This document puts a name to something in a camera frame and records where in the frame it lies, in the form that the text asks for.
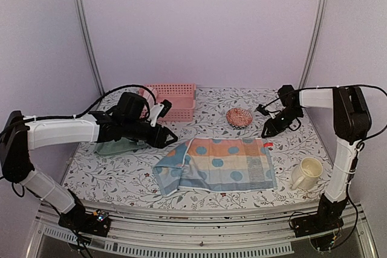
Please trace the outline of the blue patterned towel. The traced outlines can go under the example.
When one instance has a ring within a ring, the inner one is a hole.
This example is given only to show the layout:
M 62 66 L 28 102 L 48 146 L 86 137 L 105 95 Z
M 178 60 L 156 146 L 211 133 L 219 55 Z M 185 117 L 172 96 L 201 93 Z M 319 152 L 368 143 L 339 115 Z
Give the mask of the blue patterned towel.
M 153 168 L 162 196 L 181 189 L 214 193 L 277 188 L 269 145 L 261 138 L 193 138 Z

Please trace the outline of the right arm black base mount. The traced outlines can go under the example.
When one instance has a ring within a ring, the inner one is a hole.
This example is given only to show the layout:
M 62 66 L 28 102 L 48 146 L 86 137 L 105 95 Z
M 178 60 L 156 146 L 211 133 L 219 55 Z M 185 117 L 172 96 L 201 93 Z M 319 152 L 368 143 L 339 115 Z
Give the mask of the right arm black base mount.
M 346 197 L 339 202 L 331 202 L 324 194 L 321 196 L 317 212 L 290 219 L 290 228 L 296 237 L 310 236 L 331 231 L 330 234 L 312 238 L 311 244 L 315 250 L 329 251 L 333 248 L 337 234 L 334 230 L 340 230 L 343 226 L 342 212 L 348 202 Z

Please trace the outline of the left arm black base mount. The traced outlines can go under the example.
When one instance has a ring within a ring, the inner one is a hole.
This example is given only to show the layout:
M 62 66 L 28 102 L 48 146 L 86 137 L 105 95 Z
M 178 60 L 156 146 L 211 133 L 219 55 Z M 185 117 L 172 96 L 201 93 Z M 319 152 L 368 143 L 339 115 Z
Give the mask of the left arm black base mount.
M 76 233 L 107 237 L 111 225 L 108 216 L 108 212 L 100 209 L 87 213 L 83 204 L 77 202 L 68 213 L 60 214 L 58 224 Z

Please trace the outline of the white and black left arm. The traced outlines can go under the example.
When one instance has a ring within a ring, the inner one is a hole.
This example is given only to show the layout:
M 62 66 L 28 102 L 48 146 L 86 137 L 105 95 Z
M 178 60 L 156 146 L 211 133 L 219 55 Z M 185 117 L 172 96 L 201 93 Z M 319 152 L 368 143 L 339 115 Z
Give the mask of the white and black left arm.
M 5 180 L 20 184 L 53 205 L 77 230 L 85 230 L 90 218 L 83 205 L 65 187 L 42 172 L 31 161 L 30 153 L 58 149 L 77 143 L 107 143 L 129 139 L 162 149 L 178 140 L 157 121 L 171 109 L 168 100 L 149 105 L 137 94 L 124 92 L 119 102 L 107 111 L 63 117 L 30 117 L 21 111 L 10 114 L 1 133 L 1 173 Z

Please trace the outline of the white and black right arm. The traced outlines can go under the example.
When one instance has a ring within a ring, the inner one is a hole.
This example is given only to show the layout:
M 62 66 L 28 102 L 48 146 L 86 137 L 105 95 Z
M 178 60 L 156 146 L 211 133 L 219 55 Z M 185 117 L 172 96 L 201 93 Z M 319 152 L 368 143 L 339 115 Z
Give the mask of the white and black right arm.
M 304 108 L 332 110 L 336 156 L 321 200 L 332 205 L 347 200 L 346 188 L 356 172 L 360 144 L 371 128 L 371 116 L 360 85 L 298 90 L 284 85 L 278 91 L 278 99 L 284 108 L 264 123 L 262 138 L 275 137 L 285 131 L 293 121 L 303 117 Z

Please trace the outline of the pink towel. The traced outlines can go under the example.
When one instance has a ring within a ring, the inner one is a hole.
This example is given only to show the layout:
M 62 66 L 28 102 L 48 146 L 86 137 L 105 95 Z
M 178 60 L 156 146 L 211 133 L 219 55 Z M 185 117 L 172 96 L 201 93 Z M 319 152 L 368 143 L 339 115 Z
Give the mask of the pink towel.
M 154 98 L 158 97 L 158 91 L 153 86 L 147 86 L 147 88 L 148 90 L 139 88 L 137 91 L 137 94 L 144 97 L 150 105 L 154 105 L 155 104 Z

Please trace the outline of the pink perforated plastic basket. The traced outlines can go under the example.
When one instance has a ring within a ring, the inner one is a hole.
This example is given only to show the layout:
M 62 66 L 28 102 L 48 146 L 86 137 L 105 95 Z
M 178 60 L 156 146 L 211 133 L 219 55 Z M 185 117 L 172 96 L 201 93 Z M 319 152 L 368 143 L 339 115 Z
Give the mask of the pink perforated plastic basket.
M 192 121 L 196 105 L 194 83 L 154 83 L 145 85 L 155 95 L 158 103 L 164 99 L 172 103 L 168 113 L 160 121 Z

